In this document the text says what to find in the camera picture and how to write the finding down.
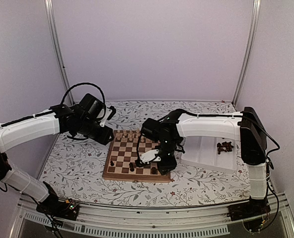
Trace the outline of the dark chess piece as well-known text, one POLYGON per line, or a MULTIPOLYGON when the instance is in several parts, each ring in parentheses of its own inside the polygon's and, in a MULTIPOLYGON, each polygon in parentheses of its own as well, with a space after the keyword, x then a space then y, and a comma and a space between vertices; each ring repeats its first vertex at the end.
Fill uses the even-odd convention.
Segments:
POLYGON ((156 167, 152 167, 150 170, 152 175, 156 175, 157 174, 157 168, 156 167))

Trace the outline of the white plastic compartment tray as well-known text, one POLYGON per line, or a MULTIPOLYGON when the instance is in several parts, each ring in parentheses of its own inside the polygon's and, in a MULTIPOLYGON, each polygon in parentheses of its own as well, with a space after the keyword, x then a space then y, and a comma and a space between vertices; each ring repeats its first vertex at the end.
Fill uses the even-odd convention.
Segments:
POLYGON ((185 153, 181 155, 183 164, 202 169, 232 174, 236 171, 236 141, 219 137, 187 137, 185 139, 185 153), (218 145, 230 143, 230 152, 219 152, 218 145))

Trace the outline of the dark wooden king piece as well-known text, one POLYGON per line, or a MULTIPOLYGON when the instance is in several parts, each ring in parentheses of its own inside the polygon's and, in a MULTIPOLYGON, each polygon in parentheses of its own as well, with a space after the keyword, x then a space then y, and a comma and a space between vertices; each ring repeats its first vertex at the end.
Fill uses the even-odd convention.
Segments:
POLYGON ((132 162, 129 163, 129 168, 131 172, 135 171, 134 164, 132 162))

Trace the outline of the wooden chess board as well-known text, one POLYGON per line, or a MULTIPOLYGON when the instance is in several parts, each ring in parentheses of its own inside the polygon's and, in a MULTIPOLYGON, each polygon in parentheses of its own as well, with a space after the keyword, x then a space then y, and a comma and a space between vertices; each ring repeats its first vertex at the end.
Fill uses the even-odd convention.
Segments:
POLYGON ((133 132, 133 141, 130 142, 127 136, 127 142, 116 142, 116 134, 120 132, 123 134, 123 130, 114 130, 114 140, 110 143, 110 147, 107 154, 107 159, 103 171, 103 179, 114 180, 114 181, 130 181, 135 180, 139 182, 152 182, 152 183, 166 183, 171 181, 170 173, 166 175, 161 175, 157 170, 156 175, 152 175, 150 170, 152 167, 157 168, 156 162, 151 162, 149 165, 138 168, 135 164, 135 160, 138 158, 137 154, 142 154, 153 149, 157 143, 152 142, 145 138, 145 142, 134 142, 136 138, 136 131, 133 132), (108 168, 110 166, 110 161, 114 162, 115 172, 109 173, 108 168), (131 172, 129 168, 129 163, 134 164, 135 171, 131 172))

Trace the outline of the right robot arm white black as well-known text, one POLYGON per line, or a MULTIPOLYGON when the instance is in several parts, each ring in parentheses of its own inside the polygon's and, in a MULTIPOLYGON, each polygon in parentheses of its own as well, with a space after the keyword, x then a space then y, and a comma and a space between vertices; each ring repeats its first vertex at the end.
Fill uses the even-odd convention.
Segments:
POLYGON ((195 114, 176 109, 162 119, 147 119, 141 136, 156 142, 156 146, 138 154, 136 165, 143 167, 156 162, 162 175, 174 170, 177 162, 234 172, 235 146, 240 143, 241 159, 249 171, 250 195, 244 204, 229 206, 229 215, 239 219, 270 211, 267 203, 267 174, 273 168, 267 151, 270 136, 253 108, 231 114, 195 114))

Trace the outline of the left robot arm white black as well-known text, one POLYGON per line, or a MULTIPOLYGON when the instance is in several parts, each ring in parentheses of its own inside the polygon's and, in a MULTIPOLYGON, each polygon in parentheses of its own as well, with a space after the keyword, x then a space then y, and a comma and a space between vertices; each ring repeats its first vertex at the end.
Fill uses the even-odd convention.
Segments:
POLYGON ((0 123, 0 182, 31 196, 51 215, 58 215, 62 205, 56 192, 17 166, 7 153, 25 145, 36 148, 38 142, 66 132, 72 139, 81 135, 106 145, 113 137, 106 122, 115 113, 113 106, 87 93, 73 106, 59 103, 40 113, 0 123))

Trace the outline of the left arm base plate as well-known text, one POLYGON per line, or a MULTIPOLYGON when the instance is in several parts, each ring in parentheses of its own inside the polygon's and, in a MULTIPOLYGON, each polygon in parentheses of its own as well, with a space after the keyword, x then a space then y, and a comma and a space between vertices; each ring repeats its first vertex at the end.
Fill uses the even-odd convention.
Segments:
POLYGON ((36 211, 49 216, 76 221, 79 213, 79 202, 71 198, 60 201, 57 198, 48 197, 37 205, 36 211))

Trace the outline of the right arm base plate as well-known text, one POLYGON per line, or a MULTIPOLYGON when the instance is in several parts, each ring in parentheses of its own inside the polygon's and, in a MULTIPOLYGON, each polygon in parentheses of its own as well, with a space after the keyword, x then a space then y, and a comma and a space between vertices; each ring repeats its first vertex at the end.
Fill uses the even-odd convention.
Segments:
POLYGON ((249 201, 228 206, 227 216, 231 221, 245 220, 244 228, 252 233, 262 230, 269 218, 271 208, 267 198, 262 200, 249 198, 249 201))

